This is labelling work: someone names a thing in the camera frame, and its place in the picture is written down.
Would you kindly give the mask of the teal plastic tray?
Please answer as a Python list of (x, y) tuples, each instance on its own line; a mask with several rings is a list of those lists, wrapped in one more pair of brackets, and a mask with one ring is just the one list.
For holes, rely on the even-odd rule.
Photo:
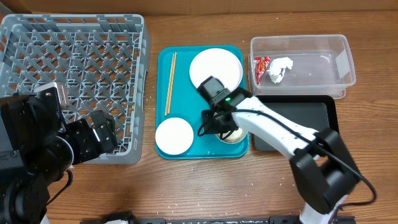
[[(164, 120), (177, 117), (187, 121), (193, 129), (193, 143), (183, 154), (170, 155), (156, 147), (158, 154), (165, 159), (239, 158), (245, 155), (249, 149), (250, 137), (248, 134), (242, 141), (234, 144), (223, 142), (214, 134), (207, 134), (202, 137), (197, 135), (201, 125), (201, 112), (207, 110), (209, 105), (192, 84), (189, 77), (189, 68), (196, 55), (212, 48), (212, 45), (167, 47), (158, 56), (155, 125), (159, 126)], [(177, 54), (177, 61), (171, 109), (170, 114), (166, 116), (165, 106), (173, 54)]]

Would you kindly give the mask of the wooden chopstick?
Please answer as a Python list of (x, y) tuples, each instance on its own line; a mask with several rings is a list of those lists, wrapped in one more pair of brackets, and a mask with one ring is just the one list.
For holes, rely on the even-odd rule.
[(171, 96), (172, 96), (172, 84), (173, 84), (173, 78), (174, 78), (176, 57), (177, 57), (177, 53), (174, 52), (173, 57), (172, 57), (171, 68), (170, 68), (170, 75), (169, 75), (169, 85), (168, 85), (168, 90), (167, 90), (167, 99), (166, 99), (165, 114), (164, 114), (165, 116), (167, 116), (170, 113), (170, 102), (171, 102)]
[(171, 64), (171, 69), (170, 69), (170, 76), (169, 76), (169, 89), (168, 89), (167, 107), (166, 107), (166, 110), (165, 110), (165, 115), (166, 116), (168, 114), (170, 114), (176, 61), (177, 61), (177, 52), (174, 52), (173, 59), (172, 59), (172, 64)]

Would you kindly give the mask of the clear plastic bin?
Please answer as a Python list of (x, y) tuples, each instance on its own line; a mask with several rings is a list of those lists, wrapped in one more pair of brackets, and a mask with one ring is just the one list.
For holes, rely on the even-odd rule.
[[(265, 72), (256, 80), (256, 58), (280, 62), (289, 58), (292, 68), (281, 68), (284, 77), (274, 83)], [(341, 34), (255, 37), (248, 56), (250, 91), (254, 95), (329, 95), (343, 98), (356, 83), (348, 39)]]

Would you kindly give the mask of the small white plate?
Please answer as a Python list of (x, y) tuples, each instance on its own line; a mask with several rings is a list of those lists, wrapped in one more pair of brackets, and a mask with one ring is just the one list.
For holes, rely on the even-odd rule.
[(194, 140), (191, 125), (182, 118), (168, 118), (155, 132), (155, 143), (161, 152), (176, 156), (186, 152)]

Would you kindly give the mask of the white tissue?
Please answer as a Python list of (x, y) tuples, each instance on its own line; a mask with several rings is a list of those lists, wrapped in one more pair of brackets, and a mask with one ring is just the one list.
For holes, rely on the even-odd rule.
[(284, 78), (285, 71), (291, 70), (293, 67), (293, 60), (288, 57), (274, 59), (267, 69), (268, 75), (271, 81), (275, 84), (279, 84)]

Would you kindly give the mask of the red snack wrapper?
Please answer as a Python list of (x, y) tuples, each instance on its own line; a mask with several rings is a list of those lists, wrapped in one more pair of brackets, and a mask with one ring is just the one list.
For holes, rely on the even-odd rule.
[(254, 57), (254, 62), (255, 62), (254, 73), (255, 73), (256, 83), (257, 85), (260, 85), (262, 76), (265, 73), (266, 68), (270, 64), (271, 58), (267, 56)]

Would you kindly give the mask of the grey dish rack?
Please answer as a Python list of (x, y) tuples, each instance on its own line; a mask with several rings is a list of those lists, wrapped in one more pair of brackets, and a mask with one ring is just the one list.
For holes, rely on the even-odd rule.
[(10, 14), (1, 22), (1, 96), (66, 86), (67, 122), (101, 110), (118, 146), (97, 164), (135, 164), (142, 154), (150, 34), (138, 14)]

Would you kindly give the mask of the large white plate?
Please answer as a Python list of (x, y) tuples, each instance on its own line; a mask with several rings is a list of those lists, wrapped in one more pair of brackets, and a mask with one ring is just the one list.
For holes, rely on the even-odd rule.
[(243, 79), (243, 66), (232, 52), (212, 48), (200, 52), (190, 64), (191, 82), (198, 88), (210, 76), (217, 78), (229, 91), (236, 89)]

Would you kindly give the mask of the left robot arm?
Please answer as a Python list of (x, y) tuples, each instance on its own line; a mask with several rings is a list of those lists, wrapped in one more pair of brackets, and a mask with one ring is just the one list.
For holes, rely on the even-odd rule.
[(1, 98), (1, 223), (40, 223), (54, 200), (49, 185), (116, 148), (113, 117), (89, 116), (93, 124), (67, 123), (53, 88)]

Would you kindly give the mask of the grey bowl of rice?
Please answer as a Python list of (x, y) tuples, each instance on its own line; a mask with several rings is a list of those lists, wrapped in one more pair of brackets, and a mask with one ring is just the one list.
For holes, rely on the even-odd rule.
[(227, 144), (235, 144), (241, 142), (247, 136), (247, 134), (247, 131), (237, 128), (226, 133), (218, 133), (216, 136), (220, 141), (223, 141)]

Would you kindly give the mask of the black tray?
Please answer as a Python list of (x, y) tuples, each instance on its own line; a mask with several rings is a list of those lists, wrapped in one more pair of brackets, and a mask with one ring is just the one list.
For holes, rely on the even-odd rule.
[(259, 95), (259, 100), (283, 117), (322, 131), (339, 131), (335, 101), (327, 95)]

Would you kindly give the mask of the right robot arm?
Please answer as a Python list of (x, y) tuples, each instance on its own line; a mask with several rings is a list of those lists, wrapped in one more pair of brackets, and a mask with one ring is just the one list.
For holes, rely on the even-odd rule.
[(198, 135), (217, 134), (221, 140), (238, 130), (252, 133), (290, 162), (299, 194), (305, 201), (301, 223), (331, 223), (360, 180), (359, 170), (340, 134), (301, 126), (268, 108), (250, 92), (229, 91), (215, 77), (197, 88), (209, 104), (202, 111)]

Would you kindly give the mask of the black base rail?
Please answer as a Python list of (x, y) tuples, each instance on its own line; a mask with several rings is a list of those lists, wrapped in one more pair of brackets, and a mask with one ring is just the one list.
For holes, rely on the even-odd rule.
[(265, 218), (185, 219), (137, 218), (131, 211), (112, 213), (99, 220), (83, 220), (80, 224), (128, 223), (128, 224), (299, 224), (298, 216), (271, 216)]

